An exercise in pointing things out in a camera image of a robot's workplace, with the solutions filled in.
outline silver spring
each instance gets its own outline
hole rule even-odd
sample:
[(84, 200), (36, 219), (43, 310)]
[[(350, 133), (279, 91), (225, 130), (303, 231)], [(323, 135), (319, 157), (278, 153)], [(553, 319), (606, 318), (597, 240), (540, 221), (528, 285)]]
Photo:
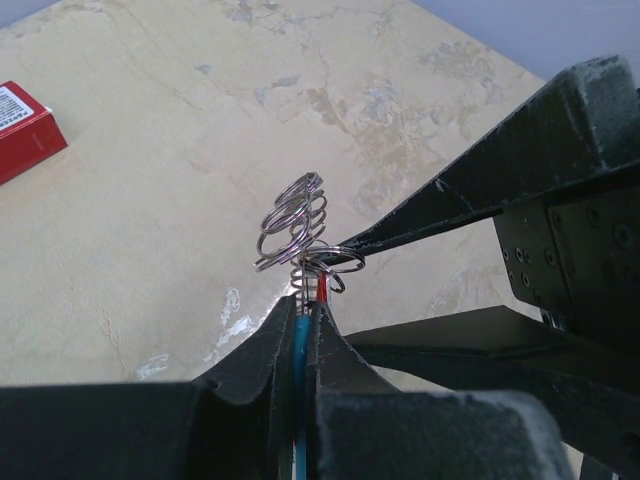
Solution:
[[(257, 271), (266, 270), (276, 263), (290, 262), (293, 266), (291, 286), (296, 292), (299, 313), (305, 313), (309, 302), (314, 300), (313, 292), (317, 291), (322, 273), (332, 280), (331, 290), (342, 293), (346, 286), (340, 275), (362, 270), (365, 266), (362, 255), (349, 248), (330, 246), (319, 239), (326, 228), (324, 221), (327, 217), (327, 199), (320, 188), (322, 183), (320, 175), (310, 172), (284, 189), (276, 198), (274, 208), (262, 220), (256, 243), (260, 258), (253, 265)], [(289, 242), (265, 252), (267, 237), (286, 229), (289, 230)], [(319, 260), (320, 255), (339, 256), (343, 261), (356, 263), (351, 267), (331, 268)]]

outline wire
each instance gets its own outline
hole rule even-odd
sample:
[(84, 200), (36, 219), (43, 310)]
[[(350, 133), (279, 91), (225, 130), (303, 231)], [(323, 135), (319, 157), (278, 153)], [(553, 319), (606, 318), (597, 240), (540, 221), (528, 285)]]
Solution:
[(296, 319), (293, 339), (293, 435), (296, 455), (296, 480), (307, 478), (307, 350), (311, 317), (300, 315)]

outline red box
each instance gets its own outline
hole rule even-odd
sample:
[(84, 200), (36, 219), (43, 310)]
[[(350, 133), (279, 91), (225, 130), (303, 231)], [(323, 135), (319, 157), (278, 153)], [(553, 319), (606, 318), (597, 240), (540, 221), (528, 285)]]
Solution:
[(14, 82), (0, 85), (0, 185), (66, 146), (50, 110)]

